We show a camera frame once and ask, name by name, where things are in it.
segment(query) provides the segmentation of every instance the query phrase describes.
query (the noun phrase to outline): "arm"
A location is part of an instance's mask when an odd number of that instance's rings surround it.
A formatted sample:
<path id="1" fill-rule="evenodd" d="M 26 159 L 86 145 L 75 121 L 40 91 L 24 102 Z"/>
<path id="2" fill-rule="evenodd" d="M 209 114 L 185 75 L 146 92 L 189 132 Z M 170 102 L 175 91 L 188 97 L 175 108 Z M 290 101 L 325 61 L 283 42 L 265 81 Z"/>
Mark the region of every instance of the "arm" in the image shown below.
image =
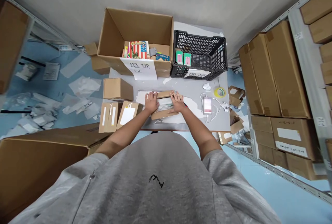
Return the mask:
<path id="1" fill-rule="evenodd" d="M 198 145 L 201 160 L 203 160 L 206 154 L 212 150 L 222 150 L 208 128 L 195 116 L 195 114 L 192 113 L 188 107 L 184 105 L 183 97 L 179 94 L 179 92 L 175 93 L 172 91 L 170 95 L 174 105 L 174 109 L 172 109 L 170 113 L 180 112 L 183 115 L 191 135 Z"/>
<path id="2" fill-rule="evenodd" d="M 136 137 L 148 117 L 158 109 L 157 93 L 145 95 L 145 108 L 136 117 L 115 131 L 96 151 L 103 153 L 110 159 L 119 151 L 127 147 Z"/>

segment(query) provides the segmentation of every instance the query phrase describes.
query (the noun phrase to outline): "charging cable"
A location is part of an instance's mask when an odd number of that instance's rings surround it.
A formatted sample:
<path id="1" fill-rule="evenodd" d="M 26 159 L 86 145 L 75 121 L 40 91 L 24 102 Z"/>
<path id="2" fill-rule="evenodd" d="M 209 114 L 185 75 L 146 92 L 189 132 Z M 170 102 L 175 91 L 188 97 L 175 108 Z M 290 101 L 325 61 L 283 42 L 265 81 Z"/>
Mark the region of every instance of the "charging cable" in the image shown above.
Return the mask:
<path id="1" fill-rule="evenodd" d="M 203 99 L 207 97 L 207 94 L 206 93 L 202 93 L 201 96 L 200 96 L 200 99 L 202 99 L 202 107 L 204 108 L 204 105 L 203 105 Z M 216 105 L 212 104 L 212 106 L 215 106 L 217 108 L 217 111 L 213 111 L 212 113 L 215 113 L 215 116 L 210 120 L 210 122 L 208 122 L 209 120 L 209 115 L 207 115 L 207 119 L 206 119 L 206 123 L 209 124 L 212 122 L 213 119 L 215 119 L 215 117 L 217 116 L 217 114 L 220 112 L 222 106 L 221 106 L 221 103 L 215 99 L 215 98 L 212 98 L 214 99 L 215 101 L 218 102 L 218 104 L 220 104 L 220 108 L 218 108 Z"/>

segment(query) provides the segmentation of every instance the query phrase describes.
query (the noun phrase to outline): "handwritten sign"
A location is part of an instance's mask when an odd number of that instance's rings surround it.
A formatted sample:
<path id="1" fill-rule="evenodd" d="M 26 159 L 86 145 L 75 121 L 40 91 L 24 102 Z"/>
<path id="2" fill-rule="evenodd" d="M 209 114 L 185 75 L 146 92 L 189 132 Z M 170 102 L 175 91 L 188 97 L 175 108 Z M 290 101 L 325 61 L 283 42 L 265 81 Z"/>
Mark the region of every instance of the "handwritten sign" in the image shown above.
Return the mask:
<path id="1" fill-rule="evenodd" d="M 157 80 L 153 60 L 120 58 L 124 65 L 134 75 L 135 80 Z"/>
<path id="2" fill-rule="evenodd" d="M 211 72 L 209 72 L 209 71 L 189 68 L 189 71 L 187 72 L 187 74 L 184 77 L 186 78 L 188 76 L 195 76 L 195 77 L 204 78 L 205 76 L 209 75 L 210 73 Z"/>

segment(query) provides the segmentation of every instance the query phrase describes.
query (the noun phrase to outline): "yellow tape roll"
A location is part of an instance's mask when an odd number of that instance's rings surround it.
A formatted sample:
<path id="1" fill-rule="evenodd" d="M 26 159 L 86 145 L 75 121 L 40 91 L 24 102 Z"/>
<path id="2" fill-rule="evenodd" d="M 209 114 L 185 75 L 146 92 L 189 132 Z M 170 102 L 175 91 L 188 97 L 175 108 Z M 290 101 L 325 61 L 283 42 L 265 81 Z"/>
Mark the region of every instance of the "yellow tape roll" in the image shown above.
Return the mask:
<path id="1" fill-rule="evenodd" d="M 223 97 L 226 96 L 226 91 L 222 87 L 219 87 L 219 88 L 217 88 L 217 89 L 214 90 L 214 95 L 217 98 L 223 98 Z"/>

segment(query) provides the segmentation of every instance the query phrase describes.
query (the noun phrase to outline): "black plastic crate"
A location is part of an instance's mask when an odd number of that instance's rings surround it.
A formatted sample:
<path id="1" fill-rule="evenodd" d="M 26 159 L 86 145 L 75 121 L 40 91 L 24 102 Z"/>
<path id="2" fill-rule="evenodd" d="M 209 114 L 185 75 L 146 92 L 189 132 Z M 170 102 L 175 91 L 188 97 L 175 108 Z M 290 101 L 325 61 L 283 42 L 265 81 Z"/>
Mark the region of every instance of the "black plastic crate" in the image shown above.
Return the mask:
<path id="1" fill-rule="evenodd" d="M 191 66 L 179 65 L 176 62 L 176 49 L 191 54 Z M 189 68 L 211 72 L 201 78 L 188 76 L 186 79 L 211 81 L 227 68 L 226 38 L 220 36 L 206 37 L 191 35 L 185 31 L 174 31 L 172 78 L 184 78 Z"/>

